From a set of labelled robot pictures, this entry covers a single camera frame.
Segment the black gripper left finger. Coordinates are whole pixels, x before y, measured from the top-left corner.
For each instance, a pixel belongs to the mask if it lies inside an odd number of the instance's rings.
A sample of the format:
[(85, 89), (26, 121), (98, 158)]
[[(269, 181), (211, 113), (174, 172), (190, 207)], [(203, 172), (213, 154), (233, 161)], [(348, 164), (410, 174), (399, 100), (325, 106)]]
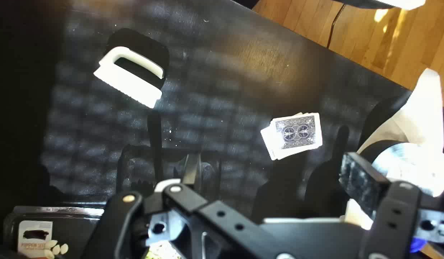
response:
[(144, 197), (112, 195), (82, 259), (144, 259), (154, 243), (170, 241), (185, 259), (276, 259), (279, 241), (226, 203), (207, 201), (184, 184)]

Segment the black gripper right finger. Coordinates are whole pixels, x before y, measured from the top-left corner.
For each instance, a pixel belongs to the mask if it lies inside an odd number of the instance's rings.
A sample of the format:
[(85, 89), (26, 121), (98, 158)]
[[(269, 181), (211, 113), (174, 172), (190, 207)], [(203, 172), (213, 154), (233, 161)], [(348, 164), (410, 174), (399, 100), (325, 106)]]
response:
[(391, 181), (358, 152), (342, 156), (339, 182), (374, 218), (362, 236), (359, 259), (412, 259), (414, 239), (444, 251), (444, 198), (410, 181)]

